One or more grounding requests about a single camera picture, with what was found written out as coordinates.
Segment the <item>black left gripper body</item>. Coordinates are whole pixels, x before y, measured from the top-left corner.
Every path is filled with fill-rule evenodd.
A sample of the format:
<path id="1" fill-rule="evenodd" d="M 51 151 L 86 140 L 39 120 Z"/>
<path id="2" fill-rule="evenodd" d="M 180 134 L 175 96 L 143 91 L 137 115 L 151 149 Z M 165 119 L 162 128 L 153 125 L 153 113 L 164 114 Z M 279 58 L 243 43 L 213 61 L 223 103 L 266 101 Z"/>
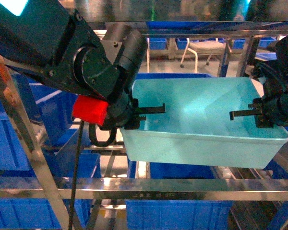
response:
<path id="1" fill-rule="evenodd" d="M 107 86 L 109 107 L 102 130 L 121 127 L 132 117 L 131 87 L 147 51 L 146 38 L 125 23 L 110 25 L 101 41 L 100 61 L 109 76 L 101 82 Z"/>

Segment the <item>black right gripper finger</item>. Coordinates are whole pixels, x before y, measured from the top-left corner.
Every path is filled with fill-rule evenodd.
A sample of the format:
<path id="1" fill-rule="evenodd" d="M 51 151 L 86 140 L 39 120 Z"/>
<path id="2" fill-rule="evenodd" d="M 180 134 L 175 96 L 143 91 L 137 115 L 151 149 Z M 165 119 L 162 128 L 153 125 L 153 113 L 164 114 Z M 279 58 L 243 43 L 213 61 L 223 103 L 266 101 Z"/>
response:
<path id="1" fill-rule="evenodd" d="M 239 110 L 239 111 L 231 111 L 229 112 L 230 120 L 234 120 L 235 117 L 242 117 L 242 116 L 255 116 L 260 115 L 261 110 L 258 109 L 251 109 L 251 110 Z"/>
<path id="2" fill-rule="evenodd" d="M 252 103 L 252 104 L 248 104 L 248 108 L 249 109 L 259 109 L 261 107 L 260 103 Z"/>

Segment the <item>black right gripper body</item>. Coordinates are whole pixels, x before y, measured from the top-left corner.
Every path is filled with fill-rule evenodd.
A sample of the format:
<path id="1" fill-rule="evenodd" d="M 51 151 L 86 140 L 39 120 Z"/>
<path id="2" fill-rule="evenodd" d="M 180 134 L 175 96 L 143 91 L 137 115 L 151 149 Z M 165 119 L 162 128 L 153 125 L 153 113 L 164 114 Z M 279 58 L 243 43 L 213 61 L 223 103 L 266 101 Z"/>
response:
<path id="1" fill-rule="evenodd" d="M 274 98 L 255 98 L 253 103 L 260 103 L 260 115 L 255 115 L 257 128 L 270 128 L 274 125 L 288 127 L 288 93 Z"/>

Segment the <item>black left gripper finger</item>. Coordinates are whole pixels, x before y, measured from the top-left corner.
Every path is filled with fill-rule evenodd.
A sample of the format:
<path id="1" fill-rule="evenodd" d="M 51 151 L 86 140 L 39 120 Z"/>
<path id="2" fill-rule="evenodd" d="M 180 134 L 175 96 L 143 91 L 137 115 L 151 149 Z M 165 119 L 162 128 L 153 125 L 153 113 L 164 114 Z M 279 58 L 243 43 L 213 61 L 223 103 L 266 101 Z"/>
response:
<path id="1" fill-rule="evenodd" d="M 146 121 L 146 116 L 141 116 L 141 115 L 134 115 L 132 117 L 133 121 Z"/>
<path id="2" fill-rule="evenodd" d="M 135 114 L 162 114 L 165 113 L 165 103 L 157 107 L 136 107 Z"/>

